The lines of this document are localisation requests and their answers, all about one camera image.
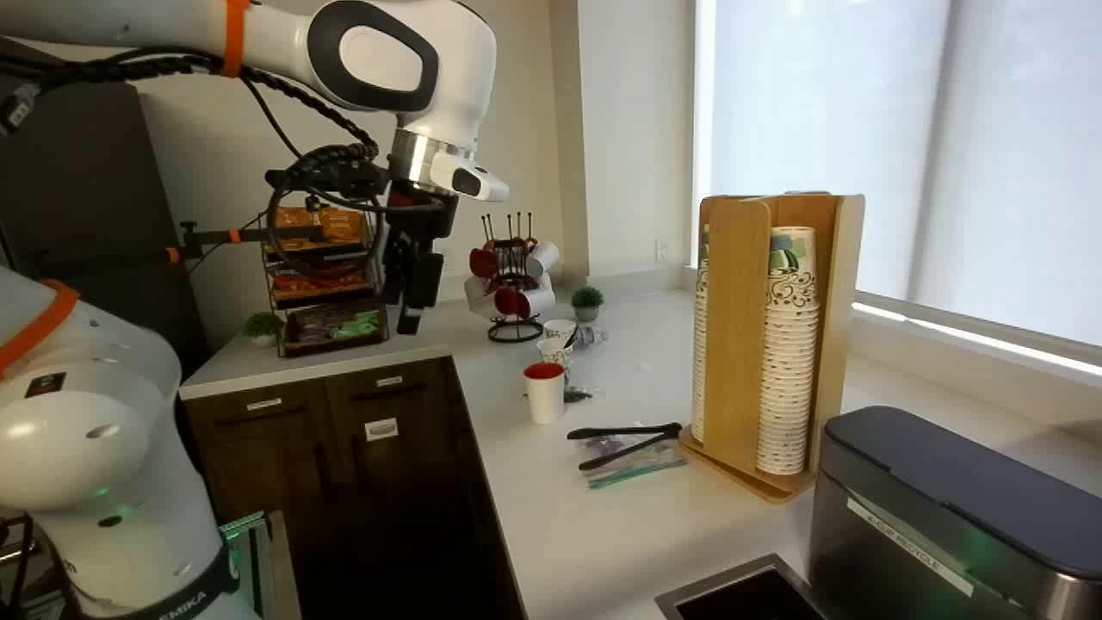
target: dark wood cabinet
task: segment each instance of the dark wood cabinet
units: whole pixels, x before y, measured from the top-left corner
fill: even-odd
[[[281,509],[302,616],[522,616],[452,358],[185,404],[219,520]]]

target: stack of paper cups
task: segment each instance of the stack of paper cups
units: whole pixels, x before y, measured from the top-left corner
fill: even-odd
[[[768,475],[798,475],[807,460],[821,327],[814,226],[771,229],[768,287],[758,468]]]

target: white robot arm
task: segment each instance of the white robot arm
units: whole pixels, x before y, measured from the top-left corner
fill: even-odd
[[[395,190],[452,207],[507,195],[474,165],[496,38],[456,0],[339,0],[309,16],[248,0],[2,0],[0,35],[228,55],[394,109]],[[36,95],[26,81],[0,106],[0,135]],[[0,507],[51,537],[87,616],[250,616],[223,588],[217,520],[172,423],[172,348],[87,303],[26,341],[60,299],[0,266]]]

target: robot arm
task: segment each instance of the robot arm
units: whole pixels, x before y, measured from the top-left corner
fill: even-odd
[[[474,165],[496,38],[456,0],[340,0],[301,16],[246,0],[2,0],[0,35],[148,48],[178,46],[290,75],[347,109],[401,118],[390,179],[419,193],[507,199]]]

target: white cup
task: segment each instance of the white cup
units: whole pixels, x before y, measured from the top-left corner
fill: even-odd
[[[564,413],[564,367],[559,360],[528,364],[522,387],[533,423],[556,423]]]

